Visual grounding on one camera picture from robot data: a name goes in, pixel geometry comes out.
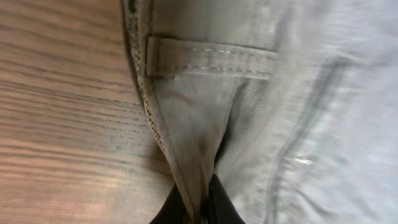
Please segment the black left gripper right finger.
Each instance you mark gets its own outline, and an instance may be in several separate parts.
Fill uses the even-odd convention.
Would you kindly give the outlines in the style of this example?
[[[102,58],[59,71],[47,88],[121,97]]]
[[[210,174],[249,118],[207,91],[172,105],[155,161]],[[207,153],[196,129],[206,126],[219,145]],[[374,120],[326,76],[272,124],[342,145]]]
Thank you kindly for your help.
[[[209,184],[209,224],[245,224],[228,197],[220,179],[213,174]]]

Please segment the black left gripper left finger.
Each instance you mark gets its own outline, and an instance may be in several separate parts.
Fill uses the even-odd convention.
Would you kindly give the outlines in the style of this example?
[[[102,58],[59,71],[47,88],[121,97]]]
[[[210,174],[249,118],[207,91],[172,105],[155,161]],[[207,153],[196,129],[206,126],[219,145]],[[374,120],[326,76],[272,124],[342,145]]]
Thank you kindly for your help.
[[[175,184],[158,214],[150,224],[189,224],[189,214],[185,208],[182,196]]]

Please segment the grey shorts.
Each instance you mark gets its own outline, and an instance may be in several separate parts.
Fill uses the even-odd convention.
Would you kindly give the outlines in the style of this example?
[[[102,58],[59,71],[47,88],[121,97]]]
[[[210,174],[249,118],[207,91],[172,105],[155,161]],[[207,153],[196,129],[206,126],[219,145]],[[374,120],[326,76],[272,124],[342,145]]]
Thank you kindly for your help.
[[[190,223],[397,222],[397,2],[125,0],[126,51]]]

